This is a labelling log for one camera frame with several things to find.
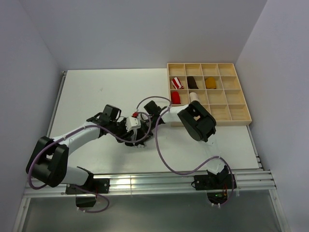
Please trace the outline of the white black striped sock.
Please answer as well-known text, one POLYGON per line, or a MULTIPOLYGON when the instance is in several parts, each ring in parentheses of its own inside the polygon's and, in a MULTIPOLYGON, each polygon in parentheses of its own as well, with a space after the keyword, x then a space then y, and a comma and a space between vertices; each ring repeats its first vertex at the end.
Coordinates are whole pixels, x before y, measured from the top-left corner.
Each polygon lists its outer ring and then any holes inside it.
POLYGON ((129 147, 143 148, 146 146, 146 142, 149 141, 150 139, 151 139, 151 136, 148 135, 143 141, 135 142, 135 143, 125 142, 125 145, 129 147))

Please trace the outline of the beige brown striped sock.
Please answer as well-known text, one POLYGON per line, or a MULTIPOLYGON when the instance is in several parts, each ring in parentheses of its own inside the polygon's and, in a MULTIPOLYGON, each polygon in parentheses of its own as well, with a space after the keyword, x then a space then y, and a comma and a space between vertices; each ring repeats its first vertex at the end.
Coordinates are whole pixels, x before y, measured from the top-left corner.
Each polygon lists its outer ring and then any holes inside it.
POLYGON ((189 93, 189 99, 190 99, 190 102, 194 102, 194 101, 200 102, 200 99, 199 99, 197 93, 195 93, 195 92, 189 93))

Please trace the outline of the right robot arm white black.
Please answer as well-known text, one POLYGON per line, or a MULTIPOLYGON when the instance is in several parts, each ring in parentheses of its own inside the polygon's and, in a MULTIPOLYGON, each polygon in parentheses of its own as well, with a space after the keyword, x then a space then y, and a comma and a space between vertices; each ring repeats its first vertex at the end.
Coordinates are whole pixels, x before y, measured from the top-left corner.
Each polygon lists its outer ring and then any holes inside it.
POLYGON ((192 101, 184 106, 172 107, 168 105, 161 108, 154 101, 150 101, 144 106, 144 109, 151 122, 148 122, 147 119, 141 120, 141 128, 137 129, 135 134, 139 142, 135 143, 135 146, 144 146, 145 142, 154 136, 159 157, 171 172, 177 175, 189 175, 205 166, 209 175, 209 183, 213 188, 218 189, 225 183, 227 175, 232 173, 231 168, 221 157, 215 140, 217 122, 201 103, 192 101), (182 123, 193 140, 205 143, 205 151, 209 157, 192 171, 178 172, 172 169, 160 151, 157 136, 158 127, 174 122, 182 123))

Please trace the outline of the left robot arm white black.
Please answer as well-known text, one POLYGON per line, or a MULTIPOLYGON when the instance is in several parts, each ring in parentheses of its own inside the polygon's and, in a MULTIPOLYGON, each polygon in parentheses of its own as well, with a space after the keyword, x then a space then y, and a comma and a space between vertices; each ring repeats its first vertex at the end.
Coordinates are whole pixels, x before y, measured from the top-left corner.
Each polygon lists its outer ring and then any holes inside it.
POLYGON ((102 112, 87 119, 77 129, 54 138, 41 137, 26 167, 28 184, 35 190, 70 184, 76 185, 83 193, 89 193, 94 187, 93 174, 83 168, 70 167, 69 156, 87 143, 107 134, 119 142, 129 143, 132 126, 137 124, 137 119, 122 117, 119 108, 106 105, 102 112), (35 186, 32 183, 33 178, 41 181, 43 185, 35 186))

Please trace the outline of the red white striped rolled sock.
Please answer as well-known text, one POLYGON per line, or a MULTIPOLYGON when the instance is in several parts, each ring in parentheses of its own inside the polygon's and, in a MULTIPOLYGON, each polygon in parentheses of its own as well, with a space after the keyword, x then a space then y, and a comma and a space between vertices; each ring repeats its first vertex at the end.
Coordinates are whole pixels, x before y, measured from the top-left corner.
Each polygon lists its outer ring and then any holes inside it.
POLYGON ((171 84, 174 89, 184 89, 184 86, 178 77, 173 77, 171 80, 171 84))

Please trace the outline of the dark brown rolled sock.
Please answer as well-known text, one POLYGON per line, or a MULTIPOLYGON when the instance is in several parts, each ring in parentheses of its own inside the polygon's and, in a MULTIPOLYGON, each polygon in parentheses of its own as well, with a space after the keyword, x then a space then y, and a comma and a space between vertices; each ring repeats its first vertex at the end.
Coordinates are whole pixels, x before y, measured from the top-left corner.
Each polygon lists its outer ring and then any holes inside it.
POLYGON ((187 77, 187 84, 189 89, 198 89, 196 80, 193 76, 188 76, 187 77))

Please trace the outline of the mustard yellow rolled sock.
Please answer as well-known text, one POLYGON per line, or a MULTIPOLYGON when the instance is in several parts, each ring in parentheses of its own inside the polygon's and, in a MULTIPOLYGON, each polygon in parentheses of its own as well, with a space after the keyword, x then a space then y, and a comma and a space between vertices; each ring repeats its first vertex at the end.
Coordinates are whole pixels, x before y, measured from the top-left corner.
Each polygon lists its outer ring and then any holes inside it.
POLYGON ((205 79, 205 86, 206 86, 206 89, 216 89, 217 88, 217 85, 216 85, 216 80, 214 77, 207 77, 205 79))

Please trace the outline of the wooden compartment tray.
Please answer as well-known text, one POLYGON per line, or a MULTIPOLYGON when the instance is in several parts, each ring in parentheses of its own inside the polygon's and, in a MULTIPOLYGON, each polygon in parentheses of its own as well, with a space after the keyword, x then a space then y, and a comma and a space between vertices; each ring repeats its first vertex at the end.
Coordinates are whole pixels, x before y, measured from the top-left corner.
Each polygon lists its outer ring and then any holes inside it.
POLYGON ((232 63, 169 63, 167 64, 169 98, 171 92, 179 92, 181 104, 190 103, 189 93, 197 93, 201 105, 215 118, 219 126, 248 126, 252 118, 244 93, 232 63), (189 89, 187 77, 193 76, 198 89, 189 89), (206 89, 205 79, 214 77, 216 89, 206 89), (178 77, 184 89, 174 89, 171 80, 178 77))

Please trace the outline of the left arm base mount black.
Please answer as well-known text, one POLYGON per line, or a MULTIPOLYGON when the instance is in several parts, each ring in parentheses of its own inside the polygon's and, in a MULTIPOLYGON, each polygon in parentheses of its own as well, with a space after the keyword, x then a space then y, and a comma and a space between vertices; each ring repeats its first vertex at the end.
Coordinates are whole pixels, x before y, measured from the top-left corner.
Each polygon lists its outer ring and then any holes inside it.
POLYGON ((100 195, 109 193, 109 178, 94 178, 85 185, 67 184, 65 194, 75 195, 76 206, 89 210, 98 202, 100 195))

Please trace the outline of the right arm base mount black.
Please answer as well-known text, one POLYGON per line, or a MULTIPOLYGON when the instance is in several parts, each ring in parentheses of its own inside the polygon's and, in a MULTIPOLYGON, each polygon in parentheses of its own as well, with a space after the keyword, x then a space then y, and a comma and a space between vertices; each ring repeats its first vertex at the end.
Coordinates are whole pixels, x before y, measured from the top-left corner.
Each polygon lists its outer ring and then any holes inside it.
POLYGON ((212 207, 220 208, 232 196, 237 188, 235 176, 231 173, 195 175, 191 186, 196 191, 206 191, 212 207))

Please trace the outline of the aluminium rail frame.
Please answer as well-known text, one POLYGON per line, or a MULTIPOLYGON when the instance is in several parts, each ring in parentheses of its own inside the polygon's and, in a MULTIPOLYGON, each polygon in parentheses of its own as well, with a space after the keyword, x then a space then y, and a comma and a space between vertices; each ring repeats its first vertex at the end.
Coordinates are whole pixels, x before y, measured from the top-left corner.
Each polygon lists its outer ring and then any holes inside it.
MULTIPOLYGON (((148 96, 167 97, 166 69, 69 70, 63 73, 48 134, 78 126, 111 102, 125 112, 148 96)), ((259 161, 250 128, 221 126, 218 143, 232 165, 237 188, 227 205, 215 208, 206 191, 194 190, 193 177, 167 172, 154 141, 145 149, 125 153, 112 142, 85 147, 93 158, 78 152, 82 163, 99 177, 111 180, 111 206, 97 214, 78 212, 65 186, 41 190, 25 187, 15 232, 288 232, 286 216, 270 171, 259 161)))

